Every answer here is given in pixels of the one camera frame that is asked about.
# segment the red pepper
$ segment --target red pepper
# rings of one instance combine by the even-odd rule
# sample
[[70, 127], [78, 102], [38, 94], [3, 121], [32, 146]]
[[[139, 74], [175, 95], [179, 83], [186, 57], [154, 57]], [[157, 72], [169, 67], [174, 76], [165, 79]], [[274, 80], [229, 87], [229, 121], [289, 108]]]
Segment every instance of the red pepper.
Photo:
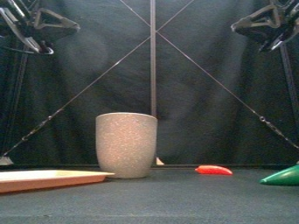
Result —
[[218, 165], [201, 165], [195, 171], [199, 174], [233, 175], [233, 171]]

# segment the green object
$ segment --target green object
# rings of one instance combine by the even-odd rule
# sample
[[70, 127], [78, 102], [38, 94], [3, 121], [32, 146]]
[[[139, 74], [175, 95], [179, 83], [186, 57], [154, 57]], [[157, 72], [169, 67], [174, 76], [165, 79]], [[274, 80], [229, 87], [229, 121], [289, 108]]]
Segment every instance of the green object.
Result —
[[299, 164], [263, 178], [259, 183], [269, 186], [299, 186]]

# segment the wooden tray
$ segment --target wooden tray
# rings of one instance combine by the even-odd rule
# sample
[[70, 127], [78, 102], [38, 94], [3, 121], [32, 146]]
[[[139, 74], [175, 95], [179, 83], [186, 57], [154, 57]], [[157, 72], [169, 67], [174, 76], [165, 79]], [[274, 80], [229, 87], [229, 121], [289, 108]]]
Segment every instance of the wooden tray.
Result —
[[0, 193], [11, 193], [59, 186], [98, 183], [115, 173], [101, 171], [4, 171], [0, 172]]

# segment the dark floor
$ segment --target dark floor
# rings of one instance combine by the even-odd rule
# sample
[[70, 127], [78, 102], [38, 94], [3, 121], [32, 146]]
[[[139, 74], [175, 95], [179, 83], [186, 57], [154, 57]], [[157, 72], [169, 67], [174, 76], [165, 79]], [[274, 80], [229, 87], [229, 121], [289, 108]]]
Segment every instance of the dark floor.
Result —
[[285, 223], [299, 221], [299, 186], [261, 185], [275, 173], [233, 176], [153, 169], [141, 179], [0, 195], [0, 221], [58, 223]]

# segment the gray speckled cup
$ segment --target gray speckled cup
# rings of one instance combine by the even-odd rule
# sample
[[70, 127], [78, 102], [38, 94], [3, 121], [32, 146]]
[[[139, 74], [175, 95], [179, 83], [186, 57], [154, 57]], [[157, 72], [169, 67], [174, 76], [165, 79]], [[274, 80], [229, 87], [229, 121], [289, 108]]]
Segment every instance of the gray speckled cup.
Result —
[[138, 113], [110, 113], [97, 118], [98, 163], [111, 178], [137, 179], [150, 174], [155, 159], [158, 120]]

